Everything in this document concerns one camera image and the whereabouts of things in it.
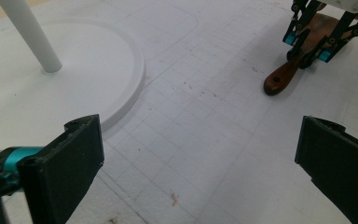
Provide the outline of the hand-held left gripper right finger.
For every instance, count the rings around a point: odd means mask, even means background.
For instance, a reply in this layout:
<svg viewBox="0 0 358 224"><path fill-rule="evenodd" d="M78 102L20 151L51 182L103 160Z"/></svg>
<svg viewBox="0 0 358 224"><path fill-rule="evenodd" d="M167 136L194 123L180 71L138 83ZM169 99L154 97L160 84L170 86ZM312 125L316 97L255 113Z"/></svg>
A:
<svg viewBox="0 0 358 224"><path fill-rule="evenodd" d="M335 122L305 116L295 162L352 224L358 224L357 138Z"/></svg>

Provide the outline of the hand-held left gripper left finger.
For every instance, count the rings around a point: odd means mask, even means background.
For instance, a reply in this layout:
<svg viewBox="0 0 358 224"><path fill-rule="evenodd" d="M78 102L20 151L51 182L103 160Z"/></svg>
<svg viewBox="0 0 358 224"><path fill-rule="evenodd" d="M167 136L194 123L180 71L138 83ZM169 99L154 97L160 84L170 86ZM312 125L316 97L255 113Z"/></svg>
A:
<svg viewBox="0 0 358 224"><path fill-rule="evenodd" d="M2 198L25 193L34 224L65 224L103 166L97 114L74 119L44 147L9 147L0 152L0 224L8 224Z"/></svg>

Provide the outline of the brown wooden spoon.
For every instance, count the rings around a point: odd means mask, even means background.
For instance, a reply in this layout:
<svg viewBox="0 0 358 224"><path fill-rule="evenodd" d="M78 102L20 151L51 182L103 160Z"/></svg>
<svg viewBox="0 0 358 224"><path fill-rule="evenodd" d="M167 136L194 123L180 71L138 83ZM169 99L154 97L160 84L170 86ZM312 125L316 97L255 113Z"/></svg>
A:
<svg viewBox="0 0 358 224"><path fill-rule="evenodd" d="M305 64L306 55L312 52L318 43L330 35L338 24L338 19L317 13L300 33L299 43L289 52L288 61L274 70L264 81L263 88L267 95L282 92L295 76L296 71Z"/></svg>

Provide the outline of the white hook stand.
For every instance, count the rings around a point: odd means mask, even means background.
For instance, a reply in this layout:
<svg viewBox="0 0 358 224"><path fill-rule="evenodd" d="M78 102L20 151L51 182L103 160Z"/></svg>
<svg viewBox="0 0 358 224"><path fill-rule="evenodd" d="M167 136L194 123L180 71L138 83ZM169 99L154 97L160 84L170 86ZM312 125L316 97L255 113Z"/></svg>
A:
<svg viewBox="0 0 358 224"><path fill-rule="evenodd" d="M107 130L138 99L145 57L130 35L83 18L39 22L26 0L0 0L0 11L0 151L44 146L89 114Z"/></svg>

